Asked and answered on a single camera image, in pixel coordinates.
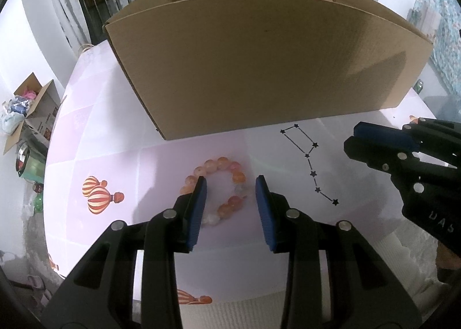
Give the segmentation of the person right hand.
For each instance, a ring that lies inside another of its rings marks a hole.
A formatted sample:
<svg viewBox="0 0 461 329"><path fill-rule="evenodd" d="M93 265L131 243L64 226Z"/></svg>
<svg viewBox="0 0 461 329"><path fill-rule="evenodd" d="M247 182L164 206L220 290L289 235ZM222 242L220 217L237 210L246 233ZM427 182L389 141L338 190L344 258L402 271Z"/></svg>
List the person right hand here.
<svg viewBox="0 0 461 329"><path fill-rule="evenodd" d="M438 280L442 283L447 283L460 269L460 258L441 242L438 242L435 266Z"/></svg>

